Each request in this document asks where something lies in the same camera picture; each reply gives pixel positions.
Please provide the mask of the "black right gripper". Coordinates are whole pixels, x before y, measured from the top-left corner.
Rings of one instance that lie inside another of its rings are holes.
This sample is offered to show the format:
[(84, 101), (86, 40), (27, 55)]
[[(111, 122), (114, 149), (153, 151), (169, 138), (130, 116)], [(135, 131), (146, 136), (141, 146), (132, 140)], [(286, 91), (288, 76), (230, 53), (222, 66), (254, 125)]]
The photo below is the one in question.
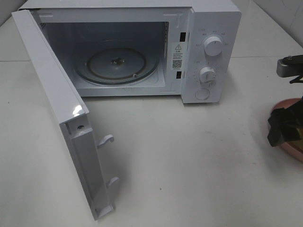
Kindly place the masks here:
[[(303, 76), (298, 75), (290, 84), (303, 83)], [(269, 133), (267, 139), (272, 147), (286, 142), (303, 140), (303, 98), (294, 107), (274, 109), (268, 119)]]

